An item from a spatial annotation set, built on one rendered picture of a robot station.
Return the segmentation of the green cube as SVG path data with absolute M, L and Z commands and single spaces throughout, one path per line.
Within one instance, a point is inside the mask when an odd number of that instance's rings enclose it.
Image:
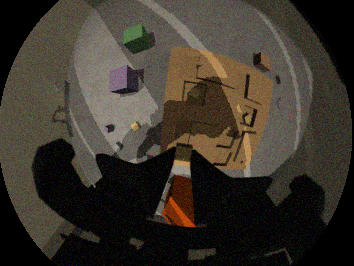
M 125 45 L 129 49 L 129 52 L 140 53 L 141 50 L 148 50 L 150 48 L 149 35 L 146 35 L 145 27 L 142 27 L 142 23 L 136 25 L 136 27 L 130 27 L 124 31 L 124 41 L 122 45 Z

